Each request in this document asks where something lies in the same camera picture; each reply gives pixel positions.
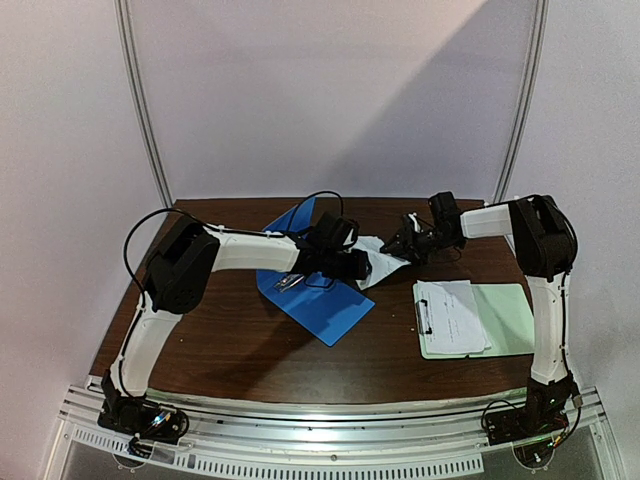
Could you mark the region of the white paper sheets stack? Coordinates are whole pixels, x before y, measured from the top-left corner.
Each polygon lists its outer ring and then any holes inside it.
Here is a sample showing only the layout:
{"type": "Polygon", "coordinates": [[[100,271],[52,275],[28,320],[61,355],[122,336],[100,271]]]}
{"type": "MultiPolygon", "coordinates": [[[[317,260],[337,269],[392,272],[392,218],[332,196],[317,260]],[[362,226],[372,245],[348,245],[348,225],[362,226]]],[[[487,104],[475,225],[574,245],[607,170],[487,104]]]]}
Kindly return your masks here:
{"type": "Polygon", "coordinates": [[[418,336],[425,358],[460,357],[483,354],[491,343],[481,322],[472,284],[469,280],[426,282],[413,287],[415,303],[426,299],[433,328],[431,335],[418,336]]]}

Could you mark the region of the green clipboard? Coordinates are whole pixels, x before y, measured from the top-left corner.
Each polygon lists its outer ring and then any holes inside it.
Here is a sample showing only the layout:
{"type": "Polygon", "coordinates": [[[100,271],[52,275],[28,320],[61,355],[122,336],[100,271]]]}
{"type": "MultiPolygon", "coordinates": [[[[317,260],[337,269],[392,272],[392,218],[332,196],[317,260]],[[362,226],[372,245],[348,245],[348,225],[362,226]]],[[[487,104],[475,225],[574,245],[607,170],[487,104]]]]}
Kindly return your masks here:
{"type": "MultiPolygon", "coordinates": [[[[534,351],[534,320],[523,287],[517,283],[477,284],[471,282],[471,284],[481,322],[491,343],[491,348],[483,354],[466,357],[482,358],[531,354],[534,351]]],[[[430,357],[425,359],[462,358],[430,357]]]]}

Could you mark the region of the metal clipboard clip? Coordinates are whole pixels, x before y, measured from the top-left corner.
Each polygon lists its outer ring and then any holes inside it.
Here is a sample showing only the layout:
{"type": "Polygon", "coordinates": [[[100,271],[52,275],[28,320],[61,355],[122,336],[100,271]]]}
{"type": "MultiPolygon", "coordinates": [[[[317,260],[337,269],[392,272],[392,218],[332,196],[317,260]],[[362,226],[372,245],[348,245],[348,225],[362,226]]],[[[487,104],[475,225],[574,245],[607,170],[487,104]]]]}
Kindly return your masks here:
{"type": "Polygon", "coordinates": [[[416,317],[421,335],[431,335],[433,328],[429,315],[429,305],[426,299],[420,299],[415,303],[416,317]]]}

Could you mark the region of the blue folder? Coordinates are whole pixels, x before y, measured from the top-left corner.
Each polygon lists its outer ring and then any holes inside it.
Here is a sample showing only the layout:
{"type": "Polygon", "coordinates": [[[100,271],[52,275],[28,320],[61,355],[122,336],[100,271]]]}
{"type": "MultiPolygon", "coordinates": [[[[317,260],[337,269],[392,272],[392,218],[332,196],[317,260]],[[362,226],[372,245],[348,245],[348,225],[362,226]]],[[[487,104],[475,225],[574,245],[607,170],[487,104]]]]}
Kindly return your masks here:
{"type": "Polygon", "coordinates": [[[281,291],[283,273],[256,272],[258,291],[280,311],[328,347],[334,346],[375,306],[375,302],[341,281],[319,274],[281,291]]]}

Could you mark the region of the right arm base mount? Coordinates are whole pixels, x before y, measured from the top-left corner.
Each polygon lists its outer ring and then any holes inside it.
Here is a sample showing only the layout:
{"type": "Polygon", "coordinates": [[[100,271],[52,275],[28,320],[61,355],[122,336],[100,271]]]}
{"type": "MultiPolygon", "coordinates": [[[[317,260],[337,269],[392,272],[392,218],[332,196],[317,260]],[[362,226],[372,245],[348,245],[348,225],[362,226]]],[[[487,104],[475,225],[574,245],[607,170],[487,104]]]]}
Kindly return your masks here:
{"type": "Polygon", "coordinates": [[[555,452],[573,436],[581,420],[581,401],[571,420],[555,402],[550,412],[540,413],[537,406],[517,407],[498,399],[484,408],[480,424],[490,446],[509,445],[517,463],[535,472],[549,467],[555,452]]]}

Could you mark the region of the white paper sheet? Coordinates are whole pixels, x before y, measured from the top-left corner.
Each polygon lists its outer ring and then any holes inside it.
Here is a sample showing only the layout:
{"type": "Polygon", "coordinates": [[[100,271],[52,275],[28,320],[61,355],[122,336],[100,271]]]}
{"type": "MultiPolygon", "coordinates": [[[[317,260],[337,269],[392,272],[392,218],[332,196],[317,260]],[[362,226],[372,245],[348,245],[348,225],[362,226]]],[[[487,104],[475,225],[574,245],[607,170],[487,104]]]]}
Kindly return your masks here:
{"type": "Polygon", "coordinates": [[[356,285],[361,291],[377,285],[400,268],[410,264],[407,260],[381,253],[380,249],[383,245],[383,240],[376,236],[360,236],[355,243],[355,249],[364,251],[371,265],[371,270],[366,278],[356,281],[356,285]]]}

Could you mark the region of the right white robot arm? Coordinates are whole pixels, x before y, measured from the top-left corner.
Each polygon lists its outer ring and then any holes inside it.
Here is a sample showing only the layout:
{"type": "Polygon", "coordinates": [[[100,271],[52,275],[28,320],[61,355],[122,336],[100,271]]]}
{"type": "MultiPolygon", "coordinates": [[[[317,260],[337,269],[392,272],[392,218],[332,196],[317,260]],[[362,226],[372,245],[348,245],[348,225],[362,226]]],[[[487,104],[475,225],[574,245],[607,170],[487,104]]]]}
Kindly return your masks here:
{"type": "Polygon", "coordinates": [[[534,353],[527,386],[537,396],[517,415],[517,427],[537,436],[552,424],[562,399],[575,398],[579,387],[567,365],[568,286],[578,254],[575,230],[550,195],[532,194],[463,211],[450,192],[428,200],[432,226],[423,229],[415,213],[381,252],[416,265],[437,251],[464,248],[471,239],[511,236],[517,264],[527,280],[534,317],[534,353]]]}

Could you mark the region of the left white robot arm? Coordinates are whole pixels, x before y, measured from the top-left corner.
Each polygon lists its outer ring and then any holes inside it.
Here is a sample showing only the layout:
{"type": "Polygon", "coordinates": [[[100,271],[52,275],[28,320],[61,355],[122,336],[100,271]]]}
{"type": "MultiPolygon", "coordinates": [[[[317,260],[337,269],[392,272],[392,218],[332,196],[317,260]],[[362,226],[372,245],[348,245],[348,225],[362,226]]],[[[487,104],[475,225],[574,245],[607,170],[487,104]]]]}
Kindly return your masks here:
{"type": "Polygon", "coordinates": [[[117,397],[108,410],[128,434],[148,426],[148,412],[132,398],[145,396],[156,361],[174,327],[201,302],[212,273],[266,270],[331,280],[364,280],[365,251],[349,245],[356,226],[340,220],[332,234],[322,225],[301,232],[246,231],[179,219],[159,242],[139,282],[138,303],[103,389],[117,397]]]}

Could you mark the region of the metal folder clip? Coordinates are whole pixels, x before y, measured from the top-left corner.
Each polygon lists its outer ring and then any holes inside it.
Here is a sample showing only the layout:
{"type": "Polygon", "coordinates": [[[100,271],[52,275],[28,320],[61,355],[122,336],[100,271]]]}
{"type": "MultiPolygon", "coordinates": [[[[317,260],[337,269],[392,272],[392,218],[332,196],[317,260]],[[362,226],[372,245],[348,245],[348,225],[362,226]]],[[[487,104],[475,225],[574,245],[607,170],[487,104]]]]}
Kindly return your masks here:
{"type": "Polygon", "coordinates": [[[304,274],[289,273],[274,284],[274,289],[277,292],[283,293],[302,283],[305,279],[306,276],[304,274]]]}

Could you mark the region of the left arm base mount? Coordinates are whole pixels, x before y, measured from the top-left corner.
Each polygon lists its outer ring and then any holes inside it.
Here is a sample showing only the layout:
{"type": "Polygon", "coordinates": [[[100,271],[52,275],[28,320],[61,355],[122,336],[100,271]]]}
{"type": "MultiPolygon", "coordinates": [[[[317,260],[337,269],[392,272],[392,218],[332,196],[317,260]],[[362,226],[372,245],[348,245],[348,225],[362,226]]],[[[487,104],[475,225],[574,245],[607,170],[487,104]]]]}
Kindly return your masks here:
{"type": "Polygon", "coordinates": [[[97,424],[129,435],[127,452],[130,455],[148,459],[155,443],[177,445],[189,430],[188,415],[178,408],[149,401],[145,396],[126,396],[110,383],[102,389],[104,402],[97,424]]]}

